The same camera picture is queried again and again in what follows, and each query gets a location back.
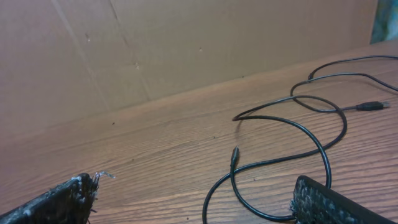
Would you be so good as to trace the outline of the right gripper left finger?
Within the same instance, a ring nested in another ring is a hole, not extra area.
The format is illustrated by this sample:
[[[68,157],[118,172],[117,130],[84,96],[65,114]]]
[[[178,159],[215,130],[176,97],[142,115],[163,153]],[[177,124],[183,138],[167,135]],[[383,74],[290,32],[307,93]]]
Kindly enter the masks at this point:
[[[101,171],[81,173],[1,215],[1,224],[87,224],[97,200]]]

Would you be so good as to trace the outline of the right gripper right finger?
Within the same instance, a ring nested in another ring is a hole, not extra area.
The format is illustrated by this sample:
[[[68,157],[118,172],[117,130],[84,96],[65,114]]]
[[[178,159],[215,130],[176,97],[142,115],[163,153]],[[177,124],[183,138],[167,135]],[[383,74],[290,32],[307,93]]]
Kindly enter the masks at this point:
[[[305,175],[296,181],[291,209],[300,224],[395,224]]]

